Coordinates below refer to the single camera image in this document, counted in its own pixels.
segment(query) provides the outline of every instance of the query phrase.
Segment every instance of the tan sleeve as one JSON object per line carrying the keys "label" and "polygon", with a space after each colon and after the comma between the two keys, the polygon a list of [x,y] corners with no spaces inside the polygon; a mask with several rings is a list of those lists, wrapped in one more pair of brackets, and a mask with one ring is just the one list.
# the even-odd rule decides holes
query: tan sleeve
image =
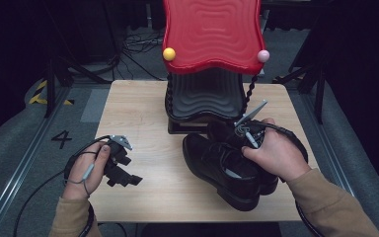
{"label": "tan sleeve", "polygon": [[287,185],[306,218],[324,236],[379,236],[358,200],[326,180],[318,169]]}
{"label": "tan sleeve", "polygon": [[[77,237],[86,226],[88,220],[89,202],[87,199],[63,199],[59,198],[56,214],[48,236]],[[101,236],[97,219],[88,236]]]}

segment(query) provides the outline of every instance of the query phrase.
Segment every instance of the human hand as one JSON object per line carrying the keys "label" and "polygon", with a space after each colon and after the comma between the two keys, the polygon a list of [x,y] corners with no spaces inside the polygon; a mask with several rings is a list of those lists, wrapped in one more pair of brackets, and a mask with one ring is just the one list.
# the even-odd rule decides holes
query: human hand
{"label": "human hand", "polygon": [[[97,142],[85,149],[73,165],[68,182],[64,188],[62,198],[83,199],[88,198],[100,185],[104,175],[104,168],[110,157],[110,147],[105,142]],[[83,182],[83,176],[91,164],[94,169]]]}
{"label": "human hand", "polygon": [[[273,118],[266,118],[263,122],[275,124]],[[270,127],[265,129],[264,142],[260,148],[252,149],[244,146],[242,153],[246,158],[285,181],[294,180],[311,170],[294,143]]]}

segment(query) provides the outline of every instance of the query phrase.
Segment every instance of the red wavy lid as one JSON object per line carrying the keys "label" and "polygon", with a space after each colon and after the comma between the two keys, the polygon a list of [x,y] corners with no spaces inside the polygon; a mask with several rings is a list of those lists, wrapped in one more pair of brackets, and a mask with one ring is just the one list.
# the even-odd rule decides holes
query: red wavy lid
{"label": "red wavy lid", "polygon": [[164,59],[168,71],[194,73],[210,67],[255,75],[264,64],[260,27],[261,0],[164,0],[167,17],[163,49],[176,56]]}

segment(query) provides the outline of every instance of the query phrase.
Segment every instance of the dark background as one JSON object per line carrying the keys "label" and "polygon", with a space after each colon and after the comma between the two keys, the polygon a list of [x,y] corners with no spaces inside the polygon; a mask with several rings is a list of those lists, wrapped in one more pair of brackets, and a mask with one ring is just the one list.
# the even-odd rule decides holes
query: dark background
{"label": "dark background", "polygon": [[[154,2],[153,28],[162,29],[161,1]],[[379,1],[334,2],[347,11],[300,18],[273,10],[267,26],[313,29],[294,66],[330,52],[327,80],[379,175]],[[109,7],[117,46],[126,27],[147,27],[145,5],[113,1]],[[26,92],[57,54],[79,64],[113,57],[101,1],[0,1],[0,125],[25,108]]]}

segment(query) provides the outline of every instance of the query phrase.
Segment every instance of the table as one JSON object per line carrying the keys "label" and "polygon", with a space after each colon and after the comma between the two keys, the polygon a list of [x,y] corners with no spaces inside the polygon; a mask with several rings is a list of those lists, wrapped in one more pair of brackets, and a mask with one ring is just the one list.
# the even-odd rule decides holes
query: table
{"label": "table", "polygon": [[[239,211],[225,202],[207,182],[194,176],[185,160],[185,134],[168,133],[164,100],[167,82],[114,81],[97,130],[103,135],[125,135],[133,146],[131,162],[122,166],[143,178],[138,186],[106,185],[104,177],[92,194],[101,222],[237,222],[300,220],[286,184],[260,198],[252,211]],[[282,85],[257,84],[248,111],[263,99],[268,103],[256,119],[272,117],[291,129],[309,153],[309,164],[318,168],[298,116]]]}

